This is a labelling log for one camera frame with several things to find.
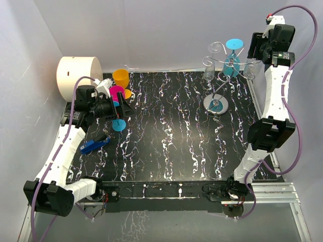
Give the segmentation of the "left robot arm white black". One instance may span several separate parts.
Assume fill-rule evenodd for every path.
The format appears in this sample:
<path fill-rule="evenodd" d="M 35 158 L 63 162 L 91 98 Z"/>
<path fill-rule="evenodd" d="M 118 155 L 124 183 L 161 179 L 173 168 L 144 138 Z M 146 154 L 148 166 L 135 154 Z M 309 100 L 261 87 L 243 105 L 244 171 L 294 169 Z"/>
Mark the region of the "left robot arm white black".
<path fill-rule="evenodd" d="M 82 199 L 101 200 L 104 188 L 98 178 L 86 176 L 74 183 L 66 183 L 70 165 L 95 119 L 121 121 L 133 114 L 134 109 L 126 102 L 122 91 L 107 95 L 92 85 L 75 88 L 45 165 L 34 180 L 24 184 L 23 192 L 31 212 L 66 217 L 74 204 Z"/>

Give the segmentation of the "yellow plastic wine glass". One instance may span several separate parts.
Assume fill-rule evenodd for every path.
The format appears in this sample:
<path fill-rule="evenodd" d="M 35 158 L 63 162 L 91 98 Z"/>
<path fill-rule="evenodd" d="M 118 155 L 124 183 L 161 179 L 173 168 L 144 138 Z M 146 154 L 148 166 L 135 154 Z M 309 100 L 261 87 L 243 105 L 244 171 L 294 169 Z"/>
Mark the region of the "yellow plastic wine glass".
<path fill-rule="evenodd" d="M 129 99 L 132 95 L 132 92 L 127 88 L 129 85 L 129 72 L 126 69 L 118 69 L 113 72 L 113 80 L 116 85 L 124 88 L 125 98 Z"/>

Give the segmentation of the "blue wine glass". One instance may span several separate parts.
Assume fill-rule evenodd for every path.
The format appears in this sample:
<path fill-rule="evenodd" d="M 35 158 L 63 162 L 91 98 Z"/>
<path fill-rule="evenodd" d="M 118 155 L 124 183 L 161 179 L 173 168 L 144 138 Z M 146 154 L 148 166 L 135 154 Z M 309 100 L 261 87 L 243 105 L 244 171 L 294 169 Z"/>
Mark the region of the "blue wine glass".
<path fill-rule="evenodd" d="M 112 128 L 116 132 L 121 132 L 126 128 L 126 122 L 123 119 L 115 119 L 112 121 Z"/>
<path fill-rule="evenodd" d="M 243 50 L 244 42 L 241 39 L 233 38 L 226 42 L 226 48 L 231 51 L 227 56 L 224 67 L 223 74 L 229 77 L 236 77 L 240 70 L 240 59 L 238 57 L 239 53 Z"/>

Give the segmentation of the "pink plastic wine glass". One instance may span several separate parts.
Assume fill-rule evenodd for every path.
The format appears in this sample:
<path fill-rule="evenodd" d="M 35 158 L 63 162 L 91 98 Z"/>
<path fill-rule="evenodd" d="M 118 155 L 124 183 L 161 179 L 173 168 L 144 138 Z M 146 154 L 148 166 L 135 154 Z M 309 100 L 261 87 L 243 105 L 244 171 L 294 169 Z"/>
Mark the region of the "pink plastic wine glass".
<path fill-rule="evenodd" d="M 121 92 L 122 96 L 125 98 L 125 89 L 122 86 L 119 86 L 119 85 L 112 86 L 109 88 L 109 91 L 113 101 L 118 102 L 118 96 L 117 96 L 118 92 Z"/>

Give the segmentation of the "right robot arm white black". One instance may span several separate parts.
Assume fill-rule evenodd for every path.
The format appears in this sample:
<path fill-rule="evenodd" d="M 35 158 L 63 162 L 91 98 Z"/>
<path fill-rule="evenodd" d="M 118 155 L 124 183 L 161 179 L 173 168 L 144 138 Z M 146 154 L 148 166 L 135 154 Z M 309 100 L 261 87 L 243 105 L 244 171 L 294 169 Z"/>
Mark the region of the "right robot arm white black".
<path fill-rule="evenodd" d="M 261 160 L 280 148 L 296 129 L 284 105 L 288 94 L 281 93 L 283 78 L 295 62 L 295 54 L 288 51 L 294 34 L 294 26 L 282 23 L 269 25 L 263 33 L 253 33 L 247 57 L 265 65 L 265 105 L 261 118 L 248 130 L 242 161 L 227 179 L 225 194 L 231 200 L 249 193 Z"/>

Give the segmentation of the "blue wine glass front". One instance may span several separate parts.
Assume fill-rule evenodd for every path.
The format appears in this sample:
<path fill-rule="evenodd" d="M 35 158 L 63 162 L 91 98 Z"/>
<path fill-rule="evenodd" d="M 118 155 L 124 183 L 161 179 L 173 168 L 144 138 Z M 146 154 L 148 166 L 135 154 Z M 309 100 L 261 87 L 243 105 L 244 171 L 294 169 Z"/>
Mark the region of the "blue wine glass front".
<path fill-rule="evenodd" d="M 126 122 L 123 119 L 115 119 L 112 121 L 112 128 L 116 132 L 121 132 L 126 128 Z"/>

